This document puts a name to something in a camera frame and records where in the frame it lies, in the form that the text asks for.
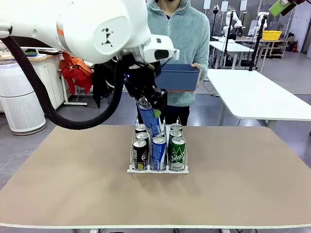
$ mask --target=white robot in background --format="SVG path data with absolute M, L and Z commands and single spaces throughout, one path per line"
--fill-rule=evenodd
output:
M 228 30 L 229 30 L 229 24 L 230 24 L 230 19 L 231 19 L 231 14 L 233 13 L 233 18 L 232 20 L 236 21 L 236 24 L 234 25 L 234 28 L 243 28 L 243 25 L 242 25 L 242 22 L 241 20 L 239 19 L 237 13 L 235 12 L 235 10 L 233 11 L 228 11 L 227 14 L 226 14 L 226 18 L 225 18 L 225 24 L 226 26 L 224 26 L 224 33 L 225 35 L 220 38 L 218 41 L 220 42 L 223 42 L 225 43 L 226 40 L 227 40 L 227 35 L 228 35 Z M 229 39 L 228 40 L 228 43 L 235 43 L 234 40 L 232 39 Z
M 258 33 L 259 33 L 259 30 L 260 30 L 260 27 L 261 27 L 261 21 L 263 19 L 264 16 L 268 16 L 269 15 L 269 12 L 259 12 L 258 13 L 258 21 L 257 21 L 257 25 L 255 28 L 254 28 L 254 32 L 255 32 L 255 37 L 258 36 Z M 263 25 L 263 31 L 268 27 L 268 24 L 267 24 L 267 20 L 265 21 L 264 25 Z

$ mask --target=can lid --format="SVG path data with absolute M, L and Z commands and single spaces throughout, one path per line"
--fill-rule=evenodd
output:
M 161 131 L 161 133 L 159 133 L 159 134 L 157 134 L 156 136 L 154 136 L 154 137 L 163 137 L 164 136 L 164 132 L 163 131 Z
M 145 130 L 146 129 L 146 126 L 144 124 L 141 124 L 141 125 L 137 125 L 135 127 L 136 130 Z
M 141 140 L 141 139 L 137 139 L 133 142 L 133 146 L 134 147 L 138 147 L 138 148 L 142 148 L 146 145 L 146 141 L 145 140 Z
M 186 140 L 183 137 L 175 137 L 172 139 L 172 142 L 177 145 L 184 145 Z
M 164 137 L 158 136 L 152 140 L 156 144 L 164 144 L 166 143 L 166 139 Z
M 171 129 L 174 129 L 174 130 L 177 130 L 177 129 L 182 129 L 183 128 L 183 126 L 181 125 L 181 124 L 177 124 L 177 123 L 175 123 L 175 124 L 172 124 L 171 125 Z
M 170 131 L 170 135 L 173 137 L 181 137 L 183 134 L 179 130 Z
M 145 133 L 145 132 L 141 132 L 141 133 L 136 134 L 136 138 L 137 139 L 144 140 L 144 139 L 147 139 L 148 137 L 149 137 L 149 135 L 147 133 Z

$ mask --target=blue box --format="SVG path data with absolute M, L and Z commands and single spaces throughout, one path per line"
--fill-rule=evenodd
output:
M 166 64 L 155 79 L 157 87 L 168 92 L 193 92 L 199 79 L 200 70 L 187 64 Z

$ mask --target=can dispenser rack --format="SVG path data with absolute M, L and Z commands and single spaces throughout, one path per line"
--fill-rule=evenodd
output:
M 139 125 L 138 120 L 136 119 L 135 127 Z M 168 173 L 168 174 L 188 174 L 188 161 L 187 161 L 187 145 L 185 148 L 185 155 L 183 160 L 183 170 L 182 171 L 173 171 L 170 169 L 169 160 L 168 160 L 168 154 L 167 154 L 167 148 L 168 148 L 168 142 L 169 142 L 169 135 L 170 135 L 170 125 L 166 125 L 165 120 L 162 125 L 162 130 L 165 132 L 165 138 L 166 138 L 166 149 L 165 149 L 165 164 L 163 170 L 153 170 L 152 169 L 152 137 L 149 136 L 149 153 L 148 153 L 148 161 L 147 161 L 147 167 L 144 170 L 138 170 L 135 169 L 134 159 L 133 159 L 133 141 L 136 139 L 136 133 L 135 133 L 135 127 L 133 130 L 133 137 L 132 137 L 132 146 L 131 146 L 131 153 L 130 153 L 130 165 L 129 169 L 127 170 L 128 173 Z

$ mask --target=chilsung can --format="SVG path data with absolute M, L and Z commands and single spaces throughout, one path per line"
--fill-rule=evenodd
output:
M 144 170 L 147 168 L 147 152 L 147 143 L 145 140 L 137 139 L 133 142 L 133 158 L 135 169 Z
M 149 134 L 145 132 L 138 133 L 136 139 L 144 140 L 147 143 L 147 148 L 149 148 Z
M 158 135 L 153 136 L 153 137 L 165 137 L 165 133 L 163 131 L 161 131 L 161 133 L 159 133 Z
M 147 132 L 146 126 L 144 124 L 137 125 L 135 127 L 135 133 Z
M 170 131 L 169 144 L 167 147 L 167 155 L 169 157 L 169 163 L 171 162 L 172 139 L 174 137 L 181 137 L 181 136 L 182 136 L 182 133 L 179 130 Z
M 165 166 L 165 149 L 166 139 L 164 137 L 155 137 L 152 140 L 152 168 L 153 170 L 160 171 Z
M 174 137 L 172 139 L 171 170 L 173 171 L 183 170 L 185 150 L 186 150 L 186 140 L 183 137 Z
M 171 125 L 171 130 L 179 130 L 180 132 L 183 131 L 183 126 L 181 124 L 172 124 Z
M 137 101 L 141 118 L 151 136 L 161 133 L 160 117 L 155 117 L 151 104 L 143 97 Z

